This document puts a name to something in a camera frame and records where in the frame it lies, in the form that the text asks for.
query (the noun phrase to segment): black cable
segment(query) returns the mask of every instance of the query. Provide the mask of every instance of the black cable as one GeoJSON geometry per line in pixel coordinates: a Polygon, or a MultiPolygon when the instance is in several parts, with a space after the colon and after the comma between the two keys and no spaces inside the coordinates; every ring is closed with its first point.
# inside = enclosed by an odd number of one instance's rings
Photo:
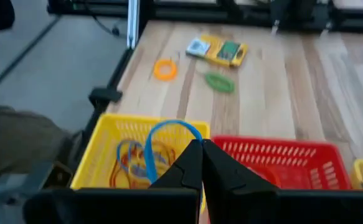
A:
{"type": "Polygon", "coordinates": [[[127,35],[126,34],[121,34],[120,33],[120,30],[118,28],[118,23],[115,23],[115,25],[113,25],[112,29],[108,28],[106,25],[104,25],[98,18],[97,18],[97,15],[94,14],[94,12],[92,12],[90,10],[90,6],[88,5],[87,3],[87,0],[84,0],[83,1],[84,3],[84,7],[86,9],[86,11],[90,14],[90,16],[93,17],[94,21],[98,24],[98,26],[101,27],[101,29],[103,29],[106,33],[114,36],[114,37],[119,37],[119,38],[122,38],[122,39],[127,39],[127,35]]]}

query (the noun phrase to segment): rubber band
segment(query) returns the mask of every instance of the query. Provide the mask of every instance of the rubber band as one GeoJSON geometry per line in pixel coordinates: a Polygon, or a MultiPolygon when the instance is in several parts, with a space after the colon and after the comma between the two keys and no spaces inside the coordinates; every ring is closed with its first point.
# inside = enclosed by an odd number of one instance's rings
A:
{"type": "Polygon", "coordinates": [[[162,152],[166,153],[167,158],[169,158],[167,164],[171,166],[173,162],[176,160],[176,151],[173,147],[166,145],[161,141],[152,141],[153,146],[159,146],[162,148],[162,152]]]}
{"type": "Polygon", "coordinates": [[[143,149],[143,146],[138,141],[134,141],[134,140],[130,140],[130,139],[125,139],[125,140],[122,140],[119,142],[118,146],[116,147],[116,159],[117,159],[117,161],[119,161],[120,167],[122,167],[125,171],[128,171],[128,168],[121,162],[121,158],[120,158],[121,147],[122,147],[122,145],[124,145],[126,143],[130,143],[129,149],[128,149],[128,160],[129,161],[131,159],[130,151],[132,150],[133,146],[137,146],[142,149],[143,149]]]}
{"type": "Polygon", "coordinates": [[[162,121],[155,125],[151,131],[148,134],[148,137],[145,142],[144,147],[144,159],[146,164],[146,171],[148,175],[148,179],[151,181],[151,183],[154,183],[158,179],[158,175],[156,173],[156,167],[154,163],[154,157],[153,157],[153,151],[152,151],[152,135],[159,130],[161,127],[168,125],[168,124],[181,124],[184,127],[186,127],[194,136],[196,139],[199,140],[199,142],[202,142],[202,135],[198,130],[196,130],[195,127],[193,127],[191,124],[181,121],[181,120],[167,120],[162,121]]]}
{"type": "Polygon", "coordinates": [[[172,60],[158,60],[154,66],[154,75],[158,80],[170,81],[177,75],[177,65],[172,60]],[[170,66],[171,70],[168,74],[161,73],[163,66],[170,66]]]}
{"type": "Polygon", "coordinates": [[[216,72],[207,72],[205,74],[205,79],[210,87],[220,92],[232,93],[235,88],[235,84],[231,79],[216,72]]]}

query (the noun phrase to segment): orange ring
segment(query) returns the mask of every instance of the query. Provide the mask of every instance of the orange ring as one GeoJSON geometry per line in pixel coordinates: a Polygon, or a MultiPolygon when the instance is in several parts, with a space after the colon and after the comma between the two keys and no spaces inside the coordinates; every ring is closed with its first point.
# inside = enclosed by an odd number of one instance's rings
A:
{"type": "Polygon", "coordinates": [[[177,66],[172,60],[158,60],[154,66],[154,75],[158,80],[170,81],[177,75],[177,66]],[[168,74],[161,73],[161,67],[170,66],[171,71],[168,74]]]}

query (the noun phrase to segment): green ring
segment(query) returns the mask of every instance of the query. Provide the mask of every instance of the green ring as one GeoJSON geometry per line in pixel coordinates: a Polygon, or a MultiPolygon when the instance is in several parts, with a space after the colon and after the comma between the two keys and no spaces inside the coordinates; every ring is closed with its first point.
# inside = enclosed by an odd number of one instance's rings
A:
{"type": "Polygon", "coordinates": [[[205,73],[205,80],[210,87],[214,90],[223,92],[223,93],[232,93],[235,89],[234,82],[217,73],[217,72],[207,72],[205,73]]]}

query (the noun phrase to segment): black clamp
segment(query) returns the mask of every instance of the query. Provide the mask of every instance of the black clamp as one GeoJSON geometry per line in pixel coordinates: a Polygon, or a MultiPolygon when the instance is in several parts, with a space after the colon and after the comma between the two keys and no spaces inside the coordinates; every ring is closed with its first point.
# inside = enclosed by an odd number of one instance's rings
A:
{"type": "Polygon", "coordinates": [[[115,89],[94,88],[88,96],[88,99],[94,108],[96,108],[97,105],[107,105],[110,101],[117,103],[120,101],[122,96],[123,93],[115,89]]]}

